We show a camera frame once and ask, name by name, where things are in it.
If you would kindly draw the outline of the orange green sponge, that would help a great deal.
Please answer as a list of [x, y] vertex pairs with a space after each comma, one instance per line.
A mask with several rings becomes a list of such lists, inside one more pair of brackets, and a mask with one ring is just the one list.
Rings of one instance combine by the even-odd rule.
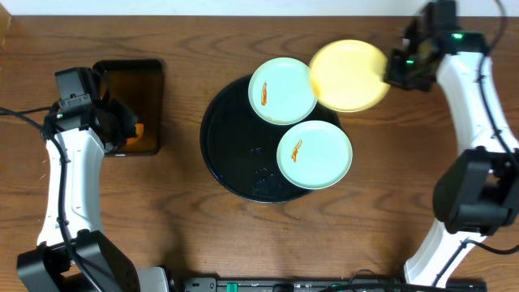
[[126, 145], [135, 144], [144, 135], [144, 125], [142, 123], [136, 123], [133, 130], [127, 136]]

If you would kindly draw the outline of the yellow plate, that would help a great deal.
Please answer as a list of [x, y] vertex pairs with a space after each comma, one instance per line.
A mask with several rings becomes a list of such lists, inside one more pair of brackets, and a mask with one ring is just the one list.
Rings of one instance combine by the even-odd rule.
[[390, 85], [383, 81], [387, 57], [364, 41], [334, 41], [311, 59], [310, 80], [317, 101], [337, 112], [358, 112], [379, 103]]

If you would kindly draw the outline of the green plate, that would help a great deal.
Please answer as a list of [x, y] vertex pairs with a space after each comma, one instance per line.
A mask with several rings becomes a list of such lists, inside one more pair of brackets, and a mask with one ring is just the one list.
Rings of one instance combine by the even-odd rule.
[[353, 162], [353, 147], [340, 127], [311, 120], [291, 127], [282, 136], [276, 159], [290, 183], [319, 190], [345, 177]]
[[260, 118], [280, 126], [302, 121], [317, 103], [310, 69], [295, 58], [274, 58], [260, 65], [249, 82], [248, 99]]

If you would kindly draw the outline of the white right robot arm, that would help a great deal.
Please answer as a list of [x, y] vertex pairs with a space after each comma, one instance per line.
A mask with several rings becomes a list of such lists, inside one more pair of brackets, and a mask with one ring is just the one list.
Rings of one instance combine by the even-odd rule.
[[428, 91], [437, 83], [448, 102], [458, 156], [436, 183], [435, 221], [404, 265], [405, 280], [444, 288], [473, 247], [518, 215], [518, 140], [510, 130], [492, 76], [492, 47], [477, 32], [405, 36], [385, 82]]

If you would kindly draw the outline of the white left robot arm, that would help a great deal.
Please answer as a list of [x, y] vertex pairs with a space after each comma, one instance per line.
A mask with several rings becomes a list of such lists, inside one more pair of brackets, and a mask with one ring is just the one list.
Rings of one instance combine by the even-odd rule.
[[105, 236], [101, 164], [107, 148], [125, 141], [122, 105], [89, 97], [61, 99], [35, 127], [49, 154], [49, 194], [36, 248], [18, 256], [17, 273], [30, 291], [140, 291], [132, 262]]

